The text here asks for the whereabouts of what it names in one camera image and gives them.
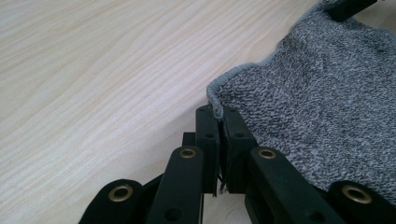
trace wooden table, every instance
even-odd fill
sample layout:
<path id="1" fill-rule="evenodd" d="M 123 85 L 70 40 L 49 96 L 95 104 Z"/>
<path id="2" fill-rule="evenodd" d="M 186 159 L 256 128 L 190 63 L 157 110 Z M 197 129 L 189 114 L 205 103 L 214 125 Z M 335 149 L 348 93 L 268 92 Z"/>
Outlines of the wooden table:
<path id="1" fill-rule="evenodd" d="M 0 223 L 77 223 L 107 183 L 161 174 L 207 84 L 316 2 L 2 1 Z M 395 8 L 358 18 L 396 34 Z M 249 223 L 243 196 L 206 196 L 204 223 Z"/>

